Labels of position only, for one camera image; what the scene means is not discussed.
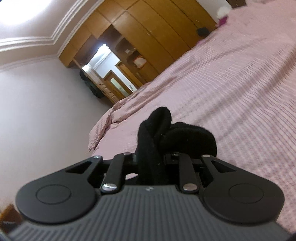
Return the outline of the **white plush toy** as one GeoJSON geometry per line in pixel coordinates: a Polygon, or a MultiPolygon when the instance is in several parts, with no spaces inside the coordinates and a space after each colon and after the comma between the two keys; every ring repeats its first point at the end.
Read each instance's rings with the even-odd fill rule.
{"type": "Polygon", "coordinates": [[[222,6],[217,11],[218,26],[226,24],[228,15],[232,11],[231,6],[222,6]]]}

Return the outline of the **pink item on shelf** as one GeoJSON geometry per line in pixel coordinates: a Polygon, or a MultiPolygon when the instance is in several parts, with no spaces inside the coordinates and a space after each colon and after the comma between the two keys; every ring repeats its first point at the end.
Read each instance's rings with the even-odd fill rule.
{"type": "Polygon", "coordinates": [[[147,63],[147,60],[143,56],[138,56],[133,60],[134,65],[141,69],[147,63]]]}

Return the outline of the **wooden door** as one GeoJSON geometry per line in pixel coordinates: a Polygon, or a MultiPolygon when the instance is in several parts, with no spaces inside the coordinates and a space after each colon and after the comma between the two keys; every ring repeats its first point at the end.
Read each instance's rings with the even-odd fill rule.
{"type": "Polygon", "coordinates": [[[132,91],[110,70],[103,79],[108,89],[119,99],[124,99],[132,94],[132,91]]]}

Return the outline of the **pink checked bed sheet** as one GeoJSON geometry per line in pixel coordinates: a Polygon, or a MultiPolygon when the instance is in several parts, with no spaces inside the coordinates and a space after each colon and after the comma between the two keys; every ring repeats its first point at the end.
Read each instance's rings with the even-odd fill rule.
{"type": "Polygon", "coordinates": [[[89,134],[94,155],[137,146],[140,123],[158,107],[173,122],[202,126],[218,158],[276,183],[278,223],[295,232],[295,1],[248,1],[225,25],[152,82],[116,103],[89,134]]]}

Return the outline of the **dark clothes hanging by door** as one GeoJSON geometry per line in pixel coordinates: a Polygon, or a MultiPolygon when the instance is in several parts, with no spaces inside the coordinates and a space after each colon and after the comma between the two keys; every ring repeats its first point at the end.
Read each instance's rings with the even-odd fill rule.
{"type": "Polygon", "coordinates": [[[81,79],[84,81],[85,85],[91,90],[91,92],[97,97],[97,98],[103,98],[104,93],[91,81],[91,79],[85,75],[85,73],[80,70],[79,75],[81,79]]]}

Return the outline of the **wooden wardrobe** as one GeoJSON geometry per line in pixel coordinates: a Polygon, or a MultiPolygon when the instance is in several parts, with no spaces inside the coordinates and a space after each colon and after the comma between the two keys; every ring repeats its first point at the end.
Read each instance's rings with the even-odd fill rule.
{"type": "Polygon", "coordinates": [[[197,29],[216,22],[197,1],[103,1],[82,21],[59,55],[78,67],[113,103],[119,99],[103,79],[112,70],[132,91],[153,81],[204,39],[197,29]],[[147,63],[138,69],[133,60],[147,63]]]}

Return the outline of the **small black object by wardrobe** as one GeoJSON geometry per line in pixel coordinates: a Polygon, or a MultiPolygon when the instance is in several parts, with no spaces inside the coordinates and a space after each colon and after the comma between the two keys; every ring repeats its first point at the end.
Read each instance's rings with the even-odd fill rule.
{"type": "Polygon", "coordinates": [[[207,37],[208,35],[210,35],[210,33],[211,32],[208,30],[207,27],[202,27],[197,29],[197,34],[202,38],[207,37]]]}

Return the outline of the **black small garment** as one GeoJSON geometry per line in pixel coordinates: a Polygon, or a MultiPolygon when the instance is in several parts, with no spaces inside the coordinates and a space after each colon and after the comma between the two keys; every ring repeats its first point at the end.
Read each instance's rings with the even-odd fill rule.
{"type": "Polygon", "coordinates": [[[202,155],[217,156],[216,140],[203,127],[187,123],[172,123],[166,107],[155,109],[138,129],[137,184],[173,185],[177,182],[179,165],[173,154],[186,154],[192,159],[202,155]]]}

